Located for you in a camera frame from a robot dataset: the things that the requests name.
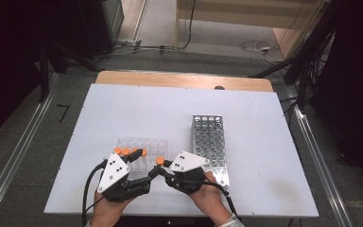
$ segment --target black curtain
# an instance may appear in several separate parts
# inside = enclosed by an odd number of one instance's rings
[[[346,160],[363,166],[363,1],[344,1],[340,15],[311,104],[342,136]]]
[[[0,1],[0,127],[41,81],[34,65],[37,42],[28,31],[29,21],[15,13],[17,7],[8,10],[10,5],[2,7],[3,3]]]

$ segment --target metal rail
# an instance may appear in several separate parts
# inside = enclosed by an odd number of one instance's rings
[[[43,103],[40,103],[37,106],[36,111],[34,112],[31,120],[28,122],[25,132],[23,132],[22,137],[20,138],[16,148],[12,152],[7,164],[5,165],[3,171],[0,175],[0,202],[4,198],[6,192],[8,191],[9,185],[13,180],[14,175],[22,163],[22,160],[28,150],[28,146],[30,145],[35,132],[40,126],[41,121],[46,113],[46,110],[49,107],[49,104],[52,101],[52,98],[57,90],[57,85],[59,84],[61,77],[58,74],[54,74],[51,81],[50,87],[51,91],[48,94],[47,98]]]

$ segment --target tripod leg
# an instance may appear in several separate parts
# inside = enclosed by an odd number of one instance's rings
[[[49,79],[48,79],[48,58],[46,55],[46,45],[40,46],[40,73],[41,73],[41,97],[40,103],[42,103],[49,93]]]
[[[64,54],[66,54],[67,56],[69,56],[70,58],[76,60],[78,63],[84,65],[85,67],[87,67],[88,69],[92,70],[92,71],[96,71],[96,72],[100,72],[103,71],[105,69],[102,68],[98,68],[95,65],[87,62],[85,59],[83,59],[82,57],[80,57],[79,55],[73,53],[71,50],[69,50],[68,48],[66,48],[65,46],[61,45],[61,44],[56,44],[54,43],[54,46],[56,48],[58,48],[58,50]]]

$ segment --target black stand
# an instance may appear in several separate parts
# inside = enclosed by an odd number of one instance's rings
[[[309,78],[309,63],[316,60],[316,54],[320,50],[322,43],[326,40],[326,37],[331,32],[334,32],[334,30],[336,29],[337,10],[339,6],[340,0],[332,1],[328,10],[326,10],[326,12],[320,18],[320,21],[314,28],[308,40],[305,42],[302,50],[296,56],[287,59],[286,61],[275,64],[264,72],[261,72],[254,76],[249,76],[249,78],[262,79],[290,65],[284,76],[284,82],[285,84],[293,84],[294,81],[296,81],[297,78],[300,77],[297,105],[304,114],[303,105],[305,100],[305,90]]]
[[[63,55],[66,55],[74,60],[76,60],[81,65],[86,68],[100,72],[105,69],[98,68],[95,65],[87,62],[85,59],[79,55],[72,52],[70,49],[64,45],[58,43],[44,42],[40,46],[40,70],[41,70],[41,97],[40,103],[42,103],[47,95],[49,94],[49,79],[48,79],[48,60],[52,63],[52,66],[57,73],[66,73],[67,65],[63,59]]]

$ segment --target white table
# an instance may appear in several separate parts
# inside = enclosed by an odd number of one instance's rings
[[[318,216],[276,94],[108,84],[90,88],[45,213],[81,212],[89,173],[109,157],[120,137],[166,139],[169,160],[182,149],[191,150],[193,114],[223,116],[228,191],[240,216]],[[88,204],[93,202],[98,175],[92,180]],[[124,214],[203,216],[161,176]]]

